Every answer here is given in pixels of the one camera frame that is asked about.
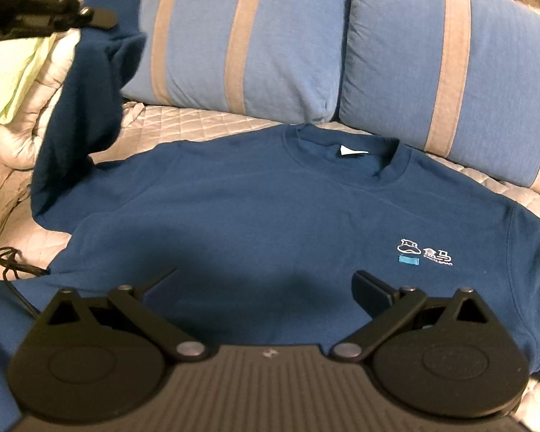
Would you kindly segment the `dark blue sweatshirt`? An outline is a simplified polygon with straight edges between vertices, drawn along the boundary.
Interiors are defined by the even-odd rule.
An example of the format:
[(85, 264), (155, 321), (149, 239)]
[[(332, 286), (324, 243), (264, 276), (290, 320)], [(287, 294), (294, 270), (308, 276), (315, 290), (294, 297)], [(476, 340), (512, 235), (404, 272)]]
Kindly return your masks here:
[(69, 242), (45, 276), (0, 281), (0, 431), (21, 415), (5, 374), (29, 308), (64, 287), (153, 282), (147, 306), (201, 340), (323, 347), (366, 323), (357, 270), (436, 297), (472, 287), (540, 375), (537, 216), (396, 139), (312, 125), (97, 164), (146, 37), (141, 0), (85, 1), (119, 22), (82, 33), (34, 168), (33, 218)]

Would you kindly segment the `left blue striped pillow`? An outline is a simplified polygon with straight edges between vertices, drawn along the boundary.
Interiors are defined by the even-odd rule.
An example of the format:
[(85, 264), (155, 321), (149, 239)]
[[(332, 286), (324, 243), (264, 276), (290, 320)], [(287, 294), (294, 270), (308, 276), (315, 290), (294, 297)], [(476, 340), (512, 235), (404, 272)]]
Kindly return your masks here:
[(292, 124), (333, 119), (349, 0), (140, 0), (123, 96)]

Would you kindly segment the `light green blanket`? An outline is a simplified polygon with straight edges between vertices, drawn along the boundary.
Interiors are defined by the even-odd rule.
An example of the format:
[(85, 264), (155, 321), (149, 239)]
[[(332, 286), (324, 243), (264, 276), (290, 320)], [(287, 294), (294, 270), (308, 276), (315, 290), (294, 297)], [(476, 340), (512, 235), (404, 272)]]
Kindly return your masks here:
[(55, 40), (70, 0), (0, 0), (0, 123), (13, 120)]

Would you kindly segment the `white padded duvet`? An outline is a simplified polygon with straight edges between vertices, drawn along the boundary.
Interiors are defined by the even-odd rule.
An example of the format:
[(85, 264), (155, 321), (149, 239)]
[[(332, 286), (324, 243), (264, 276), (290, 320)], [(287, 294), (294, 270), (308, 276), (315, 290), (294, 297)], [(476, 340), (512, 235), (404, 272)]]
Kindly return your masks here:
[(81, 33), (0, 42), (0, 163), (34, 167)]

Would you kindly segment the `right blue striped pillow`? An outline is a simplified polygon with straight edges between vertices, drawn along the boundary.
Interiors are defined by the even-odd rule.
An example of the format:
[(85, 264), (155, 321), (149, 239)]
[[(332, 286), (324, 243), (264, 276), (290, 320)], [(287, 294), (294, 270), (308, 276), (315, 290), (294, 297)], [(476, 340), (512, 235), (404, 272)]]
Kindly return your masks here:
[(351, 0), (339, 118), (540, 194), (540, 13)]

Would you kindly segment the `grey quilted bedspread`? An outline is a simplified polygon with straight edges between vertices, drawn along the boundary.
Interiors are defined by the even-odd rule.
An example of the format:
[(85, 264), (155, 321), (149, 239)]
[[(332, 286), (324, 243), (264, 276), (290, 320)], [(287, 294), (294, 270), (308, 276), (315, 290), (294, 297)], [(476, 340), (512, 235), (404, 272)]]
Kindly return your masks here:
[[(540, 0), (516, 1), (540, 12)], [(118, 141), (97, 157), (101, 161), (124, 159), (158, 143), (216, 139), (270, 124), (268, 120), (229, 113), (128, 102), (123, 107), (123, 129)], [(0, 248), (14, 247), (20, 252), (20, 260), (45, 267), (65, 248), (69, 237), (44, 230), (32, 220), (28, 199), (31, 174), (31, 169), (12, 169), (0, 163)]]

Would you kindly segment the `blue striped pillow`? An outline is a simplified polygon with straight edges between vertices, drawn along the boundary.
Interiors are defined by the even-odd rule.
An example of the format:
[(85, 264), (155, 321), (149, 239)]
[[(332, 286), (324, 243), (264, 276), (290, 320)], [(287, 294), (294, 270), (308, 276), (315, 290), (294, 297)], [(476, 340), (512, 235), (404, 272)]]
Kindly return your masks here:
[(333, 119), (349, 0), (140, 0), (123, 96), (292, 124)]
[(540, 13), (351, 0), (339, 118), (540, 194)]

